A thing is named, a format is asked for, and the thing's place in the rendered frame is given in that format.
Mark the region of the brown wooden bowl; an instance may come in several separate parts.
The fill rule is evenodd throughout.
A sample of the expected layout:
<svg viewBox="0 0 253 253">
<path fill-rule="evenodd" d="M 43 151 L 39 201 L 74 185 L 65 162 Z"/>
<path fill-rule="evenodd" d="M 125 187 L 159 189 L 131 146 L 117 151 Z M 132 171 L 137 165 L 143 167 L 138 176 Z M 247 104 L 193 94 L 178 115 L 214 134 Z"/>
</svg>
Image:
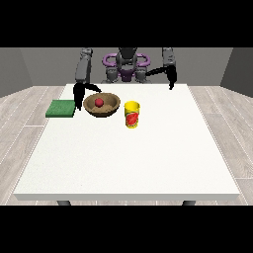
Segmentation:
<svg viewBox="0 0 253 253">
<path fill-rule="evenodd" d="M 120 98 L 112 93 L 96 93 L 87 97 L 84 109 L 96 118 L 106 118 L 114 114 L 120 107 Z"/>
</svg>

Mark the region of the green square pad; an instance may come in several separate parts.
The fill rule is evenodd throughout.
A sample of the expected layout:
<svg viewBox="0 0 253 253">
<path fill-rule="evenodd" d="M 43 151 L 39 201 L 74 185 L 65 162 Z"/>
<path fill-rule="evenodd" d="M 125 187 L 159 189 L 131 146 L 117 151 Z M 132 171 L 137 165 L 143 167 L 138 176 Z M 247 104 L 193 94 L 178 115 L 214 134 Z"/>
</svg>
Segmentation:
<svg viewBox="0 0 253 253">
<path fill-rule="evenodd" d="M 72 118 L 75 112 L 75 102 L 73 100 L 53 100 L 45 116 L 47 118 Z"/>
</svg>

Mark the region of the yellow cup with melon print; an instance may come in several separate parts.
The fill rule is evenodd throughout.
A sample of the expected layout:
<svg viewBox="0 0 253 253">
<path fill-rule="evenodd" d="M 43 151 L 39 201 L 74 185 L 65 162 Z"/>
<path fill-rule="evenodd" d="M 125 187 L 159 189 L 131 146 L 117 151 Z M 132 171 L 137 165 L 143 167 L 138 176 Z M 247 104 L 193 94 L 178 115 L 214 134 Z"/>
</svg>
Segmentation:
<svg viewBox="0 0 253 253">
<path fill-rule="evenodd" d="M 138 125 L 140 104 L 136 101 L 125 102 L 125 118 L 128 128 L 135 128 Z"/>
</svg>

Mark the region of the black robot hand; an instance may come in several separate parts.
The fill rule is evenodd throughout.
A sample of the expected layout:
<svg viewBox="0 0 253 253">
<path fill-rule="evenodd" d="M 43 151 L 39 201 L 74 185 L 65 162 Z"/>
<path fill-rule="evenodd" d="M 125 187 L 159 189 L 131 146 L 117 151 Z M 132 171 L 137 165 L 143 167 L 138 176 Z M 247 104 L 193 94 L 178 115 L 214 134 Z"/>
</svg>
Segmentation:
<svg viewBox="0 0 253 253">
<path fill-rule="evenodd" d="M 73 95 L 74 95 L 75 107 L 78 110 L 81 110 L 82 108 L 82 103 L 83 103 L 86 89 L 99 92 L 99 93 L 102 92 L 102 90 L 95 84 L 77 82 L 73 87 Z"/>
<path fill-rule="evenodd" d="M 164 73 L 167 76 L 169 81 L 169 89 L 172 90 L 174 88 L 174 84 L 177 82 L 177 71 L 174 65 L 168 65 L 165 67 L 159 67 L 152 70 L 149 70 L 145 73 L 146 76 L 156 75 Z"/>
</svg>

